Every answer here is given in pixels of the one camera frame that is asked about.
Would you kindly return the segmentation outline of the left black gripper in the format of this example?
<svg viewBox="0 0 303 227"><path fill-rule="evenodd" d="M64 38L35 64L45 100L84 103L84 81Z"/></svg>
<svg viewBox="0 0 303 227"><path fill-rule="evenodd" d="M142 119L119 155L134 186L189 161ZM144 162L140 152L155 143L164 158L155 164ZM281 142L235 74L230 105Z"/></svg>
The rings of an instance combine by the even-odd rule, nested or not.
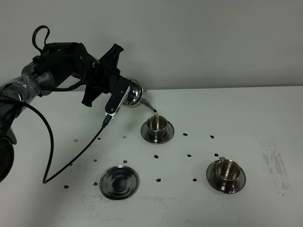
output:
<svg viewBox="0 0 303 227"><path fill-rule="evenodd" d="M116 87L124 85L126 88L130 86L130 81L120 75L117 68L119 55L124 49L114 44L110 50L99 59L99 65L94 72L85 81L86 88L82 103L91 107L92 102L101 94L112 93Z"/></svg>

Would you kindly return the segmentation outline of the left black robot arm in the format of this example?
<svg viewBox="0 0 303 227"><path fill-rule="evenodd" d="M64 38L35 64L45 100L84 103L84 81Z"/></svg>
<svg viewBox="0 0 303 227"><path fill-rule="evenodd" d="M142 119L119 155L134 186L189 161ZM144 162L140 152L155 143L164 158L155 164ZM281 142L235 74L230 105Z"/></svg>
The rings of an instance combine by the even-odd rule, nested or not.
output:
<svg viewBox="0 0 303 227"><path fill-rule="evenodd" d="M82 43L50 43L40 55L25 66L21 76L0 87L0 179L4 180L14 161L13 145L17 139L13 121L30 107L37 96L72 91L85 85L82 103L91 107L101 94L111 94L106 106L103 127L115 116L126 99L130 80L117 68L123 48L113 45L100 59L90 55Z"/></svg>

